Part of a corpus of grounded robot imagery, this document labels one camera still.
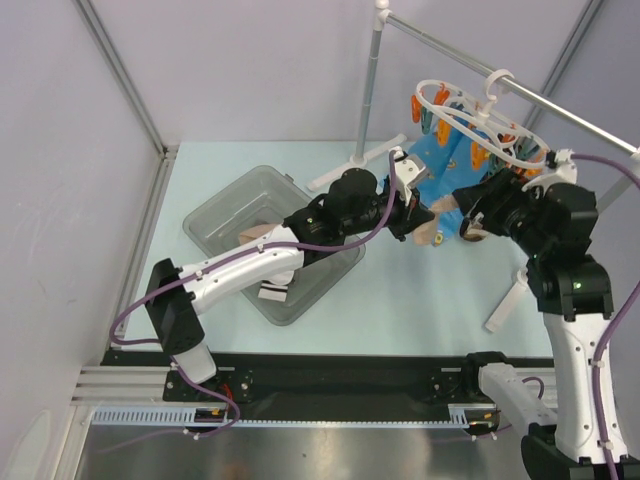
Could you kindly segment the beige sock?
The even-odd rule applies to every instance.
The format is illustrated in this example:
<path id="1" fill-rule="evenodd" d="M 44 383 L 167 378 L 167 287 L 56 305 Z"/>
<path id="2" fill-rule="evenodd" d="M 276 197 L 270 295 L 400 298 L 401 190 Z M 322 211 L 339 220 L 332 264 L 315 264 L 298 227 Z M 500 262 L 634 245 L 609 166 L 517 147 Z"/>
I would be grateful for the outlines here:
<path id="1" fill-rule="evenodd" d="M 248 228 L 238 234 L 240 245 L 245 245 L 258 238 L 261 238 L 277 227 L 277 224 L 260 224 Z"/>

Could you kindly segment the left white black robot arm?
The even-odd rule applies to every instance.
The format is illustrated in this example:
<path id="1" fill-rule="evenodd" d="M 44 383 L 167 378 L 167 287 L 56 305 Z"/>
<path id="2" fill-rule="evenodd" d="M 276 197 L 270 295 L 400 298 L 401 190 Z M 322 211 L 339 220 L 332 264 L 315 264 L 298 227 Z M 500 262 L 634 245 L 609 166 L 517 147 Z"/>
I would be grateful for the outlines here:
<path id="1" fill-rule="evenodd" d="M 144 305 L 163 352 L 186 375 L 188 392 L 208 400 L 220 388 L 200 314 L 230 294 L 349 249 L 349 237 L 362 244 L 364 233 L 386 228 L 404 240 L 434 218 L 417 189 L 426 175 L 426 168 L 402 160 L 379 185 L 370 171 L 352 168 L 326 193 L 244 245 L 183 267 L 171 259 L 156 263 Z"/>

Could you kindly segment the white black striped sock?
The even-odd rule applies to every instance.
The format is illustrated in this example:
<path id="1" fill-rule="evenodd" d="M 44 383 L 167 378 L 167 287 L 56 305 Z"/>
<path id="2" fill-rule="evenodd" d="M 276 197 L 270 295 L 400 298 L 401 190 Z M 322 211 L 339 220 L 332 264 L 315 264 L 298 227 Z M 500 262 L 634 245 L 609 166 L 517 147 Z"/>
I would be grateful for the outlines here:
<path id="1" fill-rule="evenodd" d="M 258 298 L 282 303 L 286 301 L 288 291 L 288 285 L 277 285 L 270 282 L 262 282 L 258 290 Z"/>

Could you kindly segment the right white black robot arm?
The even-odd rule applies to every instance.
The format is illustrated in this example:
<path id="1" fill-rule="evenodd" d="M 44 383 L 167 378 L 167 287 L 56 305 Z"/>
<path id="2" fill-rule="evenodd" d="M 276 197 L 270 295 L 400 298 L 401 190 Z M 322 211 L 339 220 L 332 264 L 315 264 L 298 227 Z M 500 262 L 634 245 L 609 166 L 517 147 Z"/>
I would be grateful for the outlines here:
<path id="1" fill-rule="evenodd" d="M 502 170 L 452 196 L 467 225 L 511 239 L 528 257 L 527 283 L 552 347 L 557 407 L 531 394 L 494 352 L 463 373 L 463 393 L 489 397 L 507 417 L 532 479 L 638 478 L 639 461 L 618 424 L 607 350 L 619 315 L 609 275 L 588 252 L 598 220 L 594 193 Z"/>

